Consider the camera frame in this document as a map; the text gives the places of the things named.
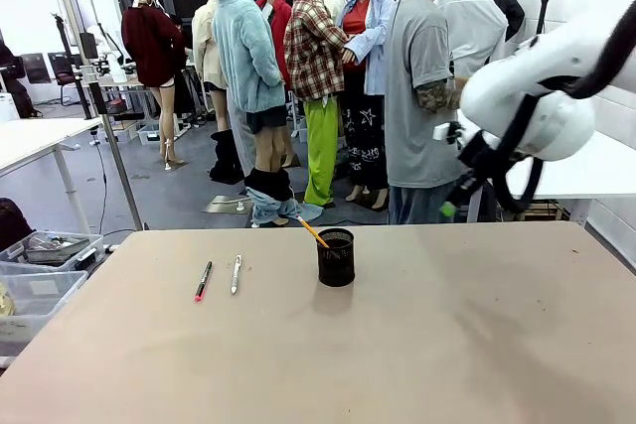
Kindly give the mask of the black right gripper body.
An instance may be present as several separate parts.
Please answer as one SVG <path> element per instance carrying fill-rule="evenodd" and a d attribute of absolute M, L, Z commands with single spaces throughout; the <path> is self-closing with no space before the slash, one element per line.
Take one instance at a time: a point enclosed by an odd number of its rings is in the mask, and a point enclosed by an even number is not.
<path fill-rule="evenodd" d="M 464 132 L 458 121 L 449 123 L 446 142 L 458 147 L 457 159 L 466 167 L 451 196 L 472 196 L 488 179 L 503 171 L 503 156 L 486 142 L 484 131 L 478 130 L 468 141 Z"/>

